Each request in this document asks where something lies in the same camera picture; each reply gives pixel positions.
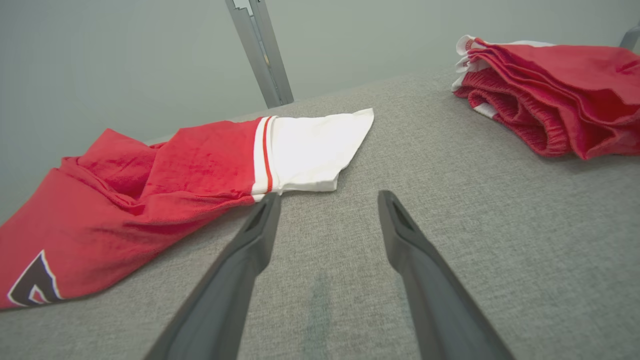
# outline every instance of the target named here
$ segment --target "gray wall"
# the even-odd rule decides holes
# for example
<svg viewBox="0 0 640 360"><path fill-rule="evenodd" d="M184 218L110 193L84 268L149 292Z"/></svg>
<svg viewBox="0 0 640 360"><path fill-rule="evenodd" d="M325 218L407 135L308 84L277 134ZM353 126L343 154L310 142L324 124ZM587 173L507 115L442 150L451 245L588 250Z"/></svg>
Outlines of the gray wall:
<svg viewBox="0 0 640 360"><path fill-rule="evenodd" d="M617 46L640 20L639 0L266 1L296 100L426 68L453 69L464 34Z"/></svg>
<svg viewBox="0 0 640 360"><path fill-rule="evenodd" d="M0 0L0 224L107 127L147 140L262 109L222 0Z"/></svg>

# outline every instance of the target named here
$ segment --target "gray metal object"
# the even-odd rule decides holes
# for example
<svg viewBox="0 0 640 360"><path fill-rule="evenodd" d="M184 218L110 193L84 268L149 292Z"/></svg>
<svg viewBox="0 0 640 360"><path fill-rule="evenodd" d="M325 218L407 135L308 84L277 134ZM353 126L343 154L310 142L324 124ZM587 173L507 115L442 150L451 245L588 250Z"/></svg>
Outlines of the gray metal object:
<svg viewBox="0 0 640 360"><path fill-rule="evenodd" d="M238 9L234 4L234 0L225 0L227 7L231 13L231 19L234 21L236 31L244 47L246 57L249 59L249 64L253 69L253 74L258 82L264 102L268 108L274 108L280 106L280 97L276 90L275 84L271 79L271 73L269 67L262 54L260 43L251 24L251 18L246 8Z"/></svg>
<svg viewBox="0 0 640 360"><path fill-rule="evenodd" d="M268 65L271 67L273 81L275 82L280 100L282 101L282 104L290 104L293 102L293 94L291 92L287 73L284 69L284 62L280 56L280 49L278 48L276 35L273 32L273 26L271 25L267 5L264 0L249 0L249 3L253 10L253 17L255 18L256 25L262 38L262 43L264 44L266 58L268 59Z"/></svg>
<svg viewBox="0 0 640 360"><path fill-rule="evenodd" d="M625 36L622 38L620 42L620 47L624 47L625 49L629 49L631 51L636 47L636 43L638 38L640 37L640 22L638 25L631 30L627 31Z"/></svg>

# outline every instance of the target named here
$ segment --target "red garment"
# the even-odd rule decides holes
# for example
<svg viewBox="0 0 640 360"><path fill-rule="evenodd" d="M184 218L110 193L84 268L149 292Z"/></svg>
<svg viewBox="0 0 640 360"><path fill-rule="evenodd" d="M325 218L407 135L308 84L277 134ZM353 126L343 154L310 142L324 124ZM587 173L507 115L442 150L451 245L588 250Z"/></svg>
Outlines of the red garment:
<svg viewBox="0 0 640 360"><path fill-rule="evenodd" d="M469 72L454 93L538 154L640 154L640 57L615 47L469 41Z"/></svg>
<svg viewBox="0 0 640 360"><path fill-rule="evenodd" d="M181 129L151 147L108 129L85 155L63 158L0 227L0 307L108 288L227 209L253 204L262 119Z"/></svg>

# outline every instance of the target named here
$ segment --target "clothing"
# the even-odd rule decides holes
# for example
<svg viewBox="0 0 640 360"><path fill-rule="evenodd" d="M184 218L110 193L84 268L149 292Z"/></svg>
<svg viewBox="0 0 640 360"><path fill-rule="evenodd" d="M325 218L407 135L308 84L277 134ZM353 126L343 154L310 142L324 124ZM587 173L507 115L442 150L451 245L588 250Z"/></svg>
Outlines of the clothing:
<svg viewBox="0 0 640 360"><path fill-rule="evenodd" d="M542 156L640 154L640 57L626 49L463 37L452 87Z"/></svg>
<svg viewBox="0 0 640 360"><path fill-rule="evenodd" d="M107 129L0 227L0 308L104 290L265 193L335 190L373 116L215 122L152 146Z"/></svg>

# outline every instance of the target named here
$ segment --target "red and white striped trim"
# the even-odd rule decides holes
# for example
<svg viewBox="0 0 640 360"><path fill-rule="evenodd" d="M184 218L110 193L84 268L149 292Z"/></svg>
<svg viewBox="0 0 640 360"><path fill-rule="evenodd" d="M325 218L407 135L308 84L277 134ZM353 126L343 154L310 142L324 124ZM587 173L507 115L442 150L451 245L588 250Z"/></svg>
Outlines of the red and white striped trim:
<svg viewBox="0 0 640 360"><path fill-rule="evenodd" d="M264 194L273 191L278 184L278 176L273 168L271 148L271 127L277 117L263 117L255 130L253 143L253 171L255 182L251 189L253 199L258 202Z"/></svg>

